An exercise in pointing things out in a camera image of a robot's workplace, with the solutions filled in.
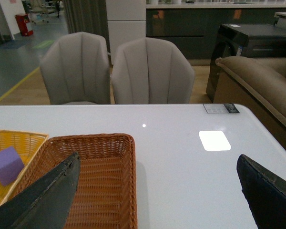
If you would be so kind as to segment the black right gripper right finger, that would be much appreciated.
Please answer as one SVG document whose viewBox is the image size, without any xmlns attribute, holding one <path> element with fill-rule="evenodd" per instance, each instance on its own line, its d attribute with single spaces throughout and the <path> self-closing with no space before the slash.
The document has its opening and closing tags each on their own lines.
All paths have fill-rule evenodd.
<svg viewBox="0 0 286 229">
<path fill-rule="evenodd" d="M 286 181 L 241 154 L 236 170 L 259 229 L 286 229 Z"/>
</svg>

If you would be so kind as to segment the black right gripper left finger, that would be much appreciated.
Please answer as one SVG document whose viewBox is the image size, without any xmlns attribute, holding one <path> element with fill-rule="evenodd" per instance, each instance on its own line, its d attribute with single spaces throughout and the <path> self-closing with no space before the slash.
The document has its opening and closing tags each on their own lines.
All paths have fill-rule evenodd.
<svg viewBox="0 0 286 229">
<path fill-rule="evenodd" d="M 0 206 L 0 229 L 62 229 L 77 190 L 77 152 Z"/>
</svg>

